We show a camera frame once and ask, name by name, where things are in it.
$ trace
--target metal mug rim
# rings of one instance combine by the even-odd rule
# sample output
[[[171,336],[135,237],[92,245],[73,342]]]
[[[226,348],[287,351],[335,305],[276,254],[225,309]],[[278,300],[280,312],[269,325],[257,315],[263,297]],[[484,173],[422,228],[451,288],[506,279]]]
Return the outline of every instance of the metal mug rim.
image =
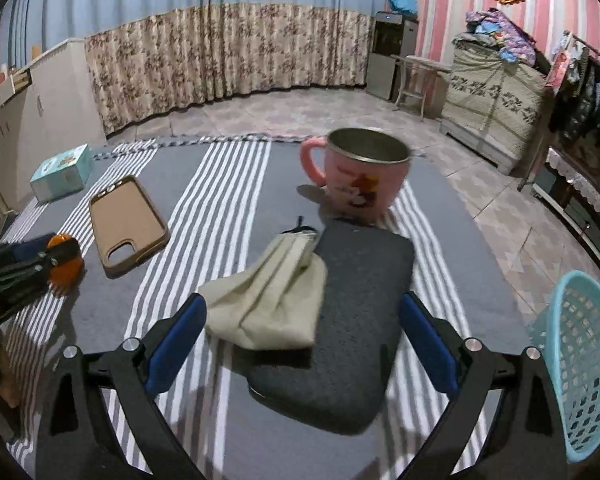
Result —
[[[343,150],[340,146],[338,146],[331,140],[331,136],[334,133],[339,132],[340,130],[368,130],[368,131],[377,132],[379,134],[386,135],[387,137],[391,137],[392,139],[400,142],[407,150],[407,156],[405,158],[402,158],[401,160],[378,160],[376,158],[368,158],[367,156],[356,155],[355,153],[348,152],[347,150]],[[353,158],[354,160],[359,160],[360,162],[369,162],[371,164],[385,164],[388,166],[393,165],[393,164],[404,164],[405,162],[409,162],[413,156],[413,150],[409,147],[409,145],[406,142],[398,139],[397,137],[394,137],[394,136],[388,134],[387,132],[381,130],[380,128],[365,128],[365,127],[360,128],[358,126],[344,126],[342,128],[336,128],[335,130],[331,130],[327,134],[327,145],[333,151],[335,151],[343,156],[346,156],[348,158]]]

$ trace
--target brown phone case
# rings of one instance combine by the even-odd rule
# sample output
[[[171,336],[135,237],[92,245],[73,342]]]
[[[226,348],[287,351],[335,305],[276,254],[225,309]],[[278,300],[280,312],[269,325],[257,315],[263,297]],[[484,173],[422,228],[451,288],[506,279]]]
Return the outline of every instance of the brown phone case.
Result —
[[[109,278],[124,274],[169,241],[167,224],[133,175],[94,196],[89,213],[100,261]],[[125,244],[131,245],[133,254],[112,263],[112,253]]]

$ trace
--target orange ball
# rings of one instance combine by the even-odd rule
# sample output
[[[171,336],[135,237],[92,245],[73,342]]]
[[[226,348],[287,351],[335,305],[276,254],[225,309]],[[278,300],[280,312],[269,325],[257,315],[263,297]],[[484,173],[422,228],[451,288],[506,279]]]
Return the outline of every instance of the orange ball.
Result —
[[[60,233],[51,238],[51,240],[49,240],[49,243],[46,246],[47,248],[51,248],[71,238],[73,237],[67,233]],[[54,285],[60,287],[68,287],[76,280],[76,278],[80,274],[81,268],[82,257],[76,256],[73,260],[69,260],[65,264],[53,267],[49,272],[49,280]]]

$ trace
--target striped rug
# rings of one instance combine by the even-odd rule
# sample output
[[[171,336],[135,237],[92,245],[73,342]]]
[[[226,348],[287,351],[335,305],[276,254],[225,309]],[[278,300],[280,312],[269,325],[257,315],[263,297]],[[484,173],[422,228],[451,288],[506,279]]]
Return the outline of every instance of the striped rug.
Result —
[[[15,316],[7,329],[7,350],[23,385],[24,421],[24,435],[10,451],[31,474],[40,405],[65,345],[105,351],[127,337],[142,337],[203,283],[243,270],[277,233],[293,227],[297,216],[322,227],[324,211],[302,192],[307,179],[297,143],[267,136],[206,140],[170,147],[154,140],[119,146],[96,158],[83,192],[46,206],[30,204],[7,233],[7,240],[16,241],[69,232],[80,242],[87,269],[75,297],[47,294]],[[109,280],[97,251],[90,250],[88,202],[129,173],[168,220],[171,237],[147,262]],[[526,345],[515,299],[493,255],[435,168],[414,161],[380,226],[413,241],[412,287],[435,316],[493,349],[514,351]],[[467,275],[467,267],[475,268],[474,276]],[[493,321],[485,324],[485,319]],[[209,479],[397,479],[446,407],[446,397],[434,391],[406,339],[398,349],[384,409],[356,437],[316,430],[267,410],[249,396],[239,361],[231,345],[204,334],[171,389],[156,399],[183,448]],[[115,392],[105,392],[105,402],[128,462],[148,470]],[[492,415],[493,406],[488,406],[456,469],[475,462]]]

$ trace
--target beige cloth bag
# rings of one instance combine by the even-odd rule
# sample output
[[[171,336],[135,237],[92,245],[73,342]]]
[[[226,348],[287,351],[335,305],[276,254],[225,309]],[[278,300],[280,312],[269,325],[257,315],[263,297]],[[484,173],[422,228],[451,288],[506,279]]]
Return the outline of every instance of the beige cloth bag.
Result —
[[[278,235],[249,269],[202,285],[207,329],[248,350],[311,347],[327,277],[316,236]]]

